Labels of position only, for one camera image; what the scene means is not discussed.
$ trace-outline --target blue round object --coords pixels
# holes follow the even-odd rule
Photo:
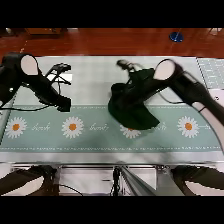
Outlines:
[[[182,42],[184,40],[184,37],[182,35],[182,33],[180,32],[173,32],[170,34],[170,40],[174,41],[174,42]]]

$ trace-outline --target wooden floor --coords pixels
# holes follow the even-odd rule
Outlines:
[[[181,43],[169,39],[173,31],[184,35]],[[0,37],[0,60],[11,51],[34,56],[63,55],[153,55],[224,58],[221,28],[80,28],[59,36],[28,35]]]

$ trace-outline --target yellow flower center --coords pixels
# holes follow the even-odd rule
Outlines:
[[[187,129],[187,130],[192,130],[192,124],[190,124],[190,123],[186,123],[185,124],[185,128]]]
[[[69,125],[69,129],[70,129],[71,131],[74,131],[76,128],[77,128],[77,127],[76,127],[76,124],[70,124],[70,125]]]
[[[19,129],[19,124],[14,124],[13,126],[12,126],[12,130],[13,131],[17,131],[18,129]]]

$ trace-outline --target daisy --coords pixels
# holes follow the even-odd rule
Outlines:
[[[66,138],[75,138],[76,136],[79,136],[82,134],[83,130],[83,121],[79,119],[78,117],[69,117],[66,119],[65,122],[63,122],[62,125],[62,131],[64,132],[63,135],[66,136]]]
[[[191,119],[190,117],[186,116],[182,117],[179,119],[177,127],[179,128],[179,131],[182,131],[182,135],[185,137],[194,138],[194,136],[197,136],[199,133],[199,127],[194,118]]]
[[[6,126],[6,135],[8,135],[8,138],[17,138],[23,134],[23,131],[26,130],[26,127],[26,121],[22,117],[14,117],[14,119],[11,119],[11,121],[8,122]]]
[[[120,131],[123,132],[123,135],[125,135],[126,138],[135,138],[141,134],[140,131],[131,128],[125,128],[123,125],[120,125],[120,127]]]

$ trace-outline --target white circular joint cover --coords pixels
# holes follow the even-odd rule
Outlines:
[[[175,71],[175,64],[171,60],[164,60],[158,64],[154,73],[154,79],[168,79]]]
[[[25,55],[22,58],[21,69],[26,75],[38,75],[37,61],[31,55]]]

